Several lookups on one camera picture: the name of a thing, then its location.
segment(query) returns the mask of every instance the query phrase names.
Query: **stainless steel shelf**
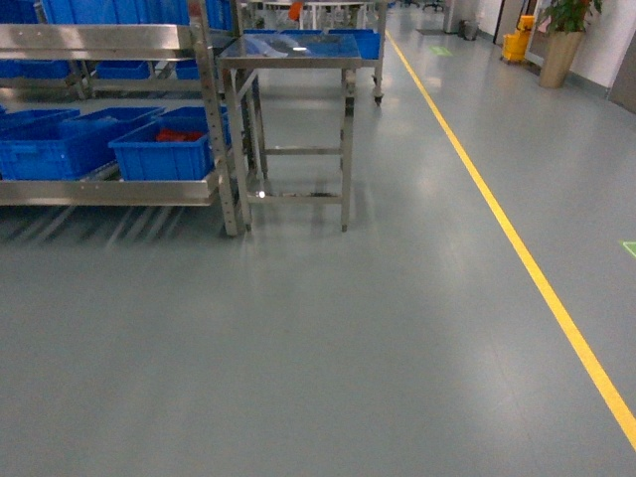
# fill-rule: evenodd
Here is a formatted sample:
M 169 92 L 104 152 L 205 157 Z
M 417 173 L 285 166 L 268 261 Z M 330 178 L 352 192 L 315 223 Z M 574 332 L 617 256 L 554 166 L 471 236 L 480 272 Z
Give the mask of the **stainless steel shelf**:
M 0 206 L 208 206 L 219 174 L 202 181 L 0 181 Z
M 194 57 L 181 25 L 0 25 L 0 59 L 181 60 Z

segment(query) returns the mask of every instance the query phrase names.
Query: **trash bin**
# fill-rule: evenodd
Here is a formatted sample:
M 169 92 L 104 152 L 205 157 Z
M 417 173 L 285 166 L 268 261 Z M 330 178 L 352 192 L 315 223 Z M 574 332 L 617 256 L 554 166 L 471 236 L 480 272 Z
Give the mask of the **trash bin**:
M 477 33 L 479 32 L 479 24 L 477 22 L 466 21 L 464 22 L 464 40 L 474 42 L 477 39 Z

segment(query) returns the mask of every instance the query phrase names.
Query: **orange object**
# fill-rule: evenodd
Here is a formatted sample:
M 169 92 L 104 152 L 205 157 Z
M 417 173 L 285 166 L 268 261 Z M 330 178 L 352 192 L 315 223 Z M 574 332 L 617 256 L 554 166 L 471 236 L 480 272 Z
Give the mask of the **orange object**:
M 157 142 L 194 142 L 201 139 L 205 134 L 199 131 L 181 132 L 166 127 L 159 131 L 155 137 Z
M 300 20 L 300 12 L 302 11 L 302 2 L 294 2 L 289 7 L 289 20 L 297 22 Z

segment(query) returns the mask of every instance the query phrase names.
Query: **plastic crate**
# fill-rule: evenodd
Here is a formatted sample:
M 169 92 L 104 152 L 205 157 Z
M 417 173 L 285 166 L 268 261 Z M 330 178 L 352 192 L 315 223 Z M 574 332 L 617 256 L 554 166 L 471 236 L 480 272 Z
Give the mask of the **plastic crate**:
M 377 60 L 380 57 L 380 34 L 373 30 L 329 30 L 336 35 L 353 35 L 363 60 Z
M 283 35 L 322 35 L 322 30 L 282 30 Z
M 2 0 L 0 23 L 38 23 L 35 0 Z
M 22 60 L 20 76 L 37 80 L 63 80 L 71 72 L 65 60 Z
M 150 77 L 148 62 L 101 62 L 96 70 L 102 80 L 146 80 Z
M 232 4 L 230 0 L 221 0 L 221 22 L 224 30 L 231 30 L 233 27 L 232 21 Z
M 33 123 L 43 125 L 60 122 L 79 115 L 79 109 L 27 109 L 25 111 L 2 114 L 0 116 L 0 133 Z
M 49 23 L 135 25 L 177 23 L 176 18 L 170 18 L 170 12 L 178 11 L 173 5 L 178 1 L 181 0 L 42 0 L 42 4 Z
M 242 32 L 246 35 L 273 35 L 274 33 L 278 33 L 277 30 L 259 30 L 257 28 L 248 28 Z
M 31 124 L 0 139 L 4 180 L 73 180 L 114 161 L 108 142 L 121 135 L 113 121 Z
M 188 60 L 185 62 L 177 63 L 175 72 L 179 80 L 198 80 L 199 79 L 199 68 L 197 68 L 196 60 Z
M 191 142 L 157 142 L 162 128 L 205 135 Z M 108 146 L 114 150 L 126 181 L 199 181 L 214 169 L 205 118 L 160 117 Z
M 0 61 L 0 78 L 17 78 L 21 72 L 18 62 L 13 60 Z
M 194 117 L 197 119 L 206 120 L 206 110 L 200 106 L 184 106 L 178 109 L 173 109 L 162 114 L 162 118 L 174 118 L 174 117 Z M 228 108 L 221 106 L 221 119 L 223 121 L 223 137 L 226 140 L 226 144 L 230 145 L 232 138 L 230 136 L 230 117 L 228 116 Z
M 164 111 L 163 107 L 108 107 L 74 118 L 73 121 L 110 121 L 118 124 L 121 134 L 147 124 Z

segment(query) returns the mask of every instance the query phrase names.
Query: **door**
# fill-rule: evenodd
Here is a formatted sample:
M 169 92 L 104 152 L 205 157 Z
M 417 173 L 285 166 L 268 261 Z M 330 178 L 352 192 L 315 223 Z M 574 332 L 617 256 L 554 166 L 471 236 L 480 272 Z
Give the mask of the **door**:
M 522 9 L 525 9 L 526 4 L 527 0 L 504 0 L 499 12 L 499 25 L 497 25 L 497 31 L 495 32 L 495 45 L 503 45 L 504 35 L 515 33 L 519 14 Z
M 628 111 L 636 112 L 636 35 L 632 37 L 609 99 Z

